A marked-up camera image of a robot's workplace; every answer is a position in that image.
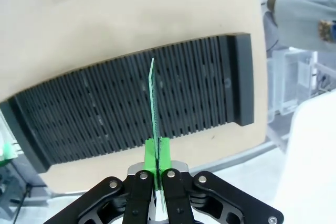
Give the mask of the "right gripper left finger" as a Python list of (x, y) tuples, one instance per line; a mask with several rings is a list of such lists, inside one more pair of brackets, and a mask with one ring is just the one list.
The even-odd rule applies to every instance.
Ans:
[(110, 176), (103, 179), (46, 223), (147, 223), (150, 202), (155, 189), (151, 168), (155, 164), (154, 139), (145, 141), (145, 162), (142, 169), (121, 181)]

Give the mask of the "tattooed right hand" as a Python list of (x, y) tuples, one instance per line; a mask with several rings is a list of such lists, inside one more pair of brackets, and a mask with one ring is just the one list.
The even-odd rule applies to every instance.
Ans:
[(332, 22), (330, 21), (327, 21), (327, 20), (319, 21), (318, 31), (319, 31), (319, 36), (321, 40), (328, 41), (328, 42), (332, 41), (331, 26), (332, 26)]

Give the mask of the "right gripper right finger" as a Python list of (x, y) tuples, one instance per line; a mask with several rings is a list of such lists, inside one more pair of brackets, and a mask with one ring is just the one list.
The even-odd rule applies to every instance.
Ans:
[(193, 211), (218, 223), (283, 223), (277, 209), (209, 171), (192, 176), (185, 163), (173, 164), (170, 139), (159, 143), (159, 168), (169, 223), (195, 223)]

